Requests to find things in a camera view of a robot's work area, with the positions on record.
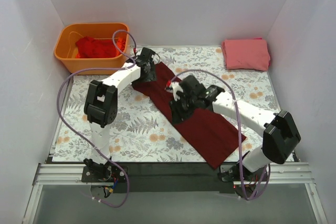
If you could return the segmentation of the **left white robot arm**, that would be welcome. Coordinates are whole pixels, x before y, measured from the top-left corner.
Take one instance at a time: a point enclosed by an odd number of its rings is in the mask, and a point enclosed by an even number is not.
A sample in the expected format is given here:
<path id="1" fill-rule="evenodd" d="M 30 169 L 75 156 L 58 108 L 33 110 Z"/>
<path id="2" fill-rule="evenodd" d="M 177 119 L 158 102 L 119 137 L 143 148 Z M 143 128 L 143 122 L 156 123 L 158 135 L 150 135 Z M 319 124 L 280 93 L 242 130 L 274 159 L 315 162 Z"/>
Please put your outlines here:
<path id="1" fill-rule="evenodd" d="M 90 157 L 84 159 L 84 164 L 100 182 L 109 181 L 112 176 L 109 138 L 112 122 L 118 112 L 118 95 L 130 84 L 156 80 L 154 56 L 156 52 L 142 48 L 137 56 L 125 62 L 122 70 L 89 84 L 84 113 L 90 123 L 93 148 Z"/>

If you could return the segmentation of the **dark red t shirt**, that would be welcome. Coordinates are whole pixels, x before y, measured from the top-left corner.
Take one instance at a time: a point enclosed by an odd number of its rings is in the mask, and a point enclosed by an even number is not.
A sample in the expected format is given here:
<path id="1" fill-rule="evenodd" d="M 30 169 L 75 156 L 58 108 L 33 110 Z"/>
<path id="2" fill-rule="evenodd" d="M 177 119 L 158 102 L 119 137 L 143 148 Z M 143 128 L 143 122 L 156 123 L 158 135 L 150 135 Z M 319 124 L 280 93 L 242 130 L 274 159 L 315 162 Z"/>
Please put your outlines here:
<path id="1" fill-rule="evenodd" d="M 156 81 L 133 84 L 136 91 L 148 96 L 156 108 L 171 123 L 172 114 L 169 102 L 173 99 L 166 92 L 166 83 L 175 74 L 164 64 L 155 67 Z M 224 117 L 209 110 L 196 109 L 185 122 L 174 128 L 189 142 L 211 168 L 220 164 L 238 148 L 238 131 Z"/>

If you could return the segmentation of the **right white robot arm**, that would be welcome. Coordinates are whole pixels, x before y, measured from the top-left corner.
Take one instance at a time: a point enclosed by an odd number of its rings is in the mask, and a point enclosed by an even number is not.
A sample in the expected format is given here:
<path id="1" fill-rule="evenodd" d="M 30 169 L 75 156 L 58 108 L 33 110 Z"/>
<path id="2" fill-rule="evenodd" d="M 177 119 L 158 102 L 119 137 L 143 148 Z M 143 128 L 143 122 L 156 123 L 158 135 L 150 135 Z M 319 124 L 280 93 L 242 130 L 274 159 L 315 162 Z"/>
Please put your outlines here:
<path id="1" fill-rule="evenodd" d="M 224 182 L 248 181 L 270 163 L 283 164 L 301 141 L 288 111 L 268 111 L 235 100 L 231 92 L 216 85 L 206 88 L 193 75 L 179 82 L 168 81 L 165 89 L 173 94 L 170 101 L 173 124 L 188 120 L 196 109 L 206 109 L 234 119 L 262 137 L 261 146 L 247 152 L 236 165 L 218 174 Z"/>

